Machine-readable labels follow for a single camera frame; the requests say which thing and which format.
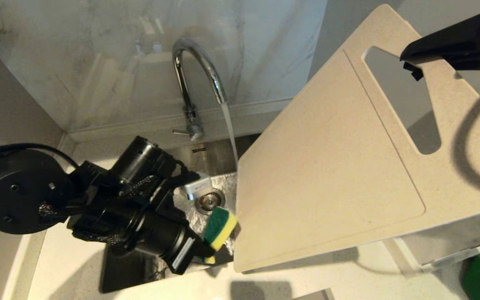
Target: sink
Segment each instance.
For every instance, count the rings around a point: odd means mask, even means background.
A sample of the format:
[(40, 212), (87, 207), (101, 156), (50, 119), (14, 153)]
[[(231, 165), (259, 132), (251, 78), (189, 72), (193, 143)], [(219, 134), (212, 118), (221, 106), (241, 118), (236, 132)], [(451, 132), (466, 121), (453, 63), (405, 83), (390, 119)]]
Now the sink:
[[(244, 154), (258, 137), (259, 135), (246, 135), (235, 138), (238, 156)], [(225, 203), (222, 199), (221, 206), (235, 213), (236, 165), (229, 139), (167, 149), (166, 152), (183, 161), (189, 170), (210, 175), (212, 186), (221, 192), (220, 196), (225, 198)], [(203, 237), (209, 216), (199, 212), (194, 201), (188, 200), (178, 189), (174, 192), (173, 201), (177, 208), (185, 212), (190, 228)], [(233, 241), (229, 238), (224, 247), (216, 253), (216, 264), (202, 264), (198, 258), (194, 258), (185, 274), (231, 262), (233, 251)], [(158, 256), (133, 251), (120, 257), (111, 254), (107, 245), (103, 256), (100, 291), (110, 293), (176, 276), (178, 275), (172, 274), (166, 263)]]

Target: marble backsplash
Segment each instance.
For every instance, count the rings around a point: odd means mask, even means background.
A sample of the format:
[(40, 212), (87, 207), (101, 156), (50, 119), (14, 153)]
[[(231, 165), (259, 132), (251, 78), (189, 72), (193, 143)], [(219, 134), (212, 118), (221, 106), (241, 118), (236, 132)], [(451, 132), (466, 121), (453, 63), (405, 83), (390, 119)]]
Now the marble backsplash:
[[(294, 97), (307, 82), (327, 0), (0, 0), (0, 59), (64, 130), (181, 114), (179, 38), (214, 62), (232, 106)], [(199, 110), (217, 106), (196, 61)]]

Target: sink drain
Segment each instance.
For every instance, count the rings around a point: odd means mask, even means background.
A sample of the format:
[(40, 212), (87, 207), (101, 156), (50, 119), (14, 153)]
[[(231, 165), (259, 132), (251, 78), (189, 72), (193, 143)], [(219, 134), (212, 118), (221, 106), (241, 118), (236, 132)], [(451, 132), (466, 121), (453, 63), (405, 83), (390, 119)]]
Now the sink drain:
[(224, 204), (225, 196), (220, 190), (214, 190), (213, 192), (204, 194), (195, 201), (196, 209), (204, 215), (210, 215), (215, 207), (223, 207)]

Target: cutting board handle hole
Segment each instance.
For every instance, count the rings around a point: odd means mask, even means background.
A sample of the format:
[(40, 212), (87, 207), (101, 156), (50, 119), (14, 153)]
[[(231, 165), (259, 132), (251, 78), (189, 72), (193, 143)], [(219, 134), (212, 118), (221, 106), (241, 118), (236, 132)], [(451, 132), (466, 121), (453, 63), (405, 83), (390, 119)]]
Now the cutting board handle hole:
[(442, 141), (425, 79), (416, 81), (404, 62), (379, 48), (368, 51), (365, 62), (421, 154), (432, 154)]

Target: stainless steel sink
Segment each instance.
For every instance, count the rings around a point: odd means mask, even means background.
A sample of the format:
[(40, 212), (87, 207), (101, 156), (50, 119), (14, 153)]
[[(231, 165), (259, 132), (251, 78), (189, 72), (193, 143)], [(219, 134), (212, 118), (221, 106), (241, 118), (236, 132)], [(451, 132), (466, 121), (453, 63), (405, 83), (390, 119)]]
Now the stainless steel sink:
[[(258, 137), (259, 135), (247, 135), (235, 138), (238, 155), (243, 155)], [(183, 161), (189, 170), (210, 175), (213, 187), (221, 191), (225, 197), (225, 203), (222, 203), (222, 206), (235, 213), (236, 165), (229, 139), (182, 146), (166, 151), (176, 159)], [(202, 237), (209, 216), (199, 212), (194, 201), (189, 201), (179, 190), (175, 191), (173, 201), (176, 207), (185, 212), (192, 230)], [(233, 241), (228, 239), (225, 246), (216, 254), (216, 264), (212, 266), (231, 262), (233, 250)], [(185, 274), (209, 267), (211, 265), (202, 264), (195, 258)], [(118, 257), (112, 255), (107, 246), (100, 290), (103, 293), (109, 293), (175, 276), (177, 275), (172, 274), (165, 262), (158, 256), (134, 251), (126, 256)]]

